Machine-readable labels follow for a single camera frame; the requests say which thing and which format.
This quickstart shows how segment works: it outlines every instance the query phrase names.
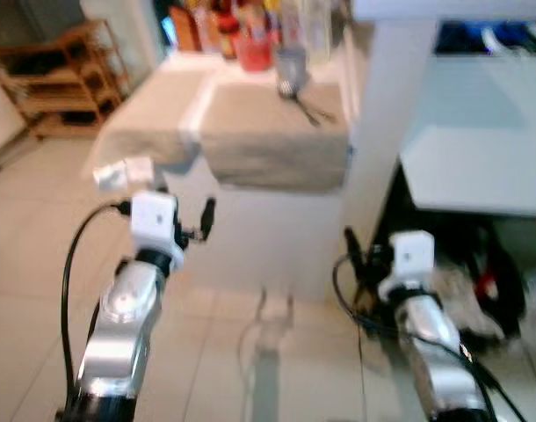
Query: white kitchen counter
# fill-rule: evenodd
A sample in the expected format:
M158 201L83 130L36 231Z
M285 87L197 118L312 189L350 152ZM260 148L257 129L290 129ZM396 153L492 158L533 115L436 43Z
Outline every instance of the white kitchen counter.
M301 95L336 116L333 123L320 119L318 128L279 98L274 69L247 74L218 55L175 53L106 122L84 174L107 174L108 166L138 156L181 164L200 146L221 183L286 192L340 188L353 115L344 51L310 69ZM333 157L327 164L326 156Z
M342 78L341 69L340 64L330 62L314 69L312 77L316 82L336 83ZM276 77L274 70L249 75L238 63L225 63L219 56L187 54L173 55L156 73L194 71L207 71L209 76L178 124L190 143L199 142L199 127L216 87L269 86ZM349 106L346 100L345 114ZM201 154L189 171L179 172L176 165L168 164L160 168L170 191L180 198L185 225L198 225L206 198L217 198L212 235L207 244L188 251L186 269L196 284L245 291L265 287L271 293L324 299L342 233L340 189L311 194L221 186Z

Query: jar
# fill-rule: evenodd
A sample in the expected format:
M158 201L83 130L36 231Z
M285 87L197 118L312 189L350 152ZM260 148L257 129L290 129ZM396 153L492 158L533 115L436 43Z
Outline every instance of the jar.
M235 37L239 33L239 21L231 14L222 14L217 18L219 27L219 47L225 60L236 59Z
M272 42L269 37L255 40L242 34L235 39L236 53L245 72L262 72L272 65Z

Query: tile floor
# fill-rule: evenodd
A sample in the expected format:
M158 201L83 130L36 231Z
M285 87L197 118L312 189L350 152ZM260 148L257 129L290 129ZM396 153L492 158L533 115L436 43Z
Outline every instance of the tile floor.
M91 142L25 143L31 151L0 173L0 422L53 421L64 398L59 336L62 264L80 219L102 195L77 173ZM76 364L91 306L119 257L127 224L103 216L82 241L73 270L71 333ZM394 346L363 339L332 306L170 281L138 421L395 422L424 420ZM536 356L488 364L536 421ZM512 421L500 406L500 420Z

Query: beige towel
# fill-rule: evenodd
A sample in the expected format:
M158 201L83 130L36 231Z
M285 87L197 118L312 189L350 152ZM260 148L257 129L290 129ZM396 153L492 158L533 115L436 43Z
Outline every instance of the beige towel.
M300 95L334 114L313 127L299 107L273 87L220 86L202 120L200 142L222 184L278 191L326 193L343 184L348 127L337 84L311 84Z
M157 164L183 164L192 146L178 130L208 72L157 71L106 122L84 166L84 175L127 157Z

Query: bottle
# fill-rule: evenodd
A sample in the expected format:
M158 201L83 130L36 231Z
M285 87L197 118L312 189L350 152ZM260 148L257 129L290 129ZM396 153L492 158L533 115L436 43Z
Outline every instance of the bottle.
M300 0L282 0L282 44L284 47L303 47L300 23Z
M198 26L192 14L179 7L170 7L170 18L177 32L179 51L201 51Z
M301 0L300 24L310 63L327 62L330 58L330 10L329 0Z
M236 59L235 37L239 33L239 21L230 13L220 14L217 21L221 54L225 60L234 60Z
M188 2L188 8L192 12L196 25L198 27L199 42L202 51L212 53L217 50L216 40L210 37L211 19L209 16L210 1L209 0L191 0Z
M273 44L279 44L279 0L264 0L264 8L270 20L270 39Z

